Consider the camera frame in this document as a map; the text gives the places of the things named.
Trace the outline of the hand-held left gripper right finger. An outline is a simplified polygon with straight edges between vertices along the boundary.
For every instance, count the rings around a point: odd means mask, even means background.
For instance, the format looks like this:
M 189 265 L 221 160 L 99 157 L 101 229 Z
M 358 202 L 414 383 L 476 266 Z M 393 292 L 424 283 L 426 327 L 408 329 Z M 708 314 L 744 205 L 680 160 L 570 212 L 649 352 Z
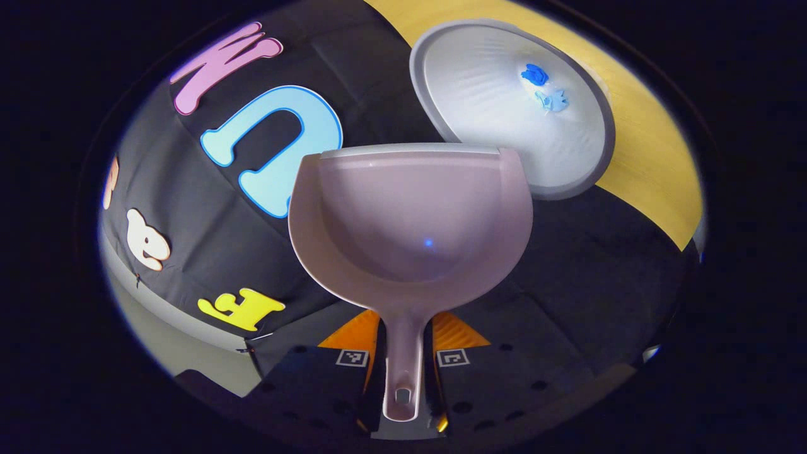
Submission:
M 442 312 L 424 342 L 427 420 L 450 439 L 519 422 L 599 373 L 543 310 Z

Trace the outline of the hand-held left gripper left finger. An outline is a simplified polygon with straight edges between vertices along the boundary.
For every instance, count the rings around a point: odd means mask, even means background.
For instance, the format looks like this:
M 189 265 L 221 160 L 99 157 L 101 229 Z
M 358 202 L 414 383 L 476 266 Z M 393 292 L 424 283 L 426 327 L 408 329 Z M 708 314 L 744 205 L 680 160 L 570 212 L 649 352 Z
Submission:
M 326 308 L 248 339 L 260 383 L 243 399 L 244 420 L 284 430 L 368 436 L 380 428 L 383 366 L 375 361 L 380 317 Z

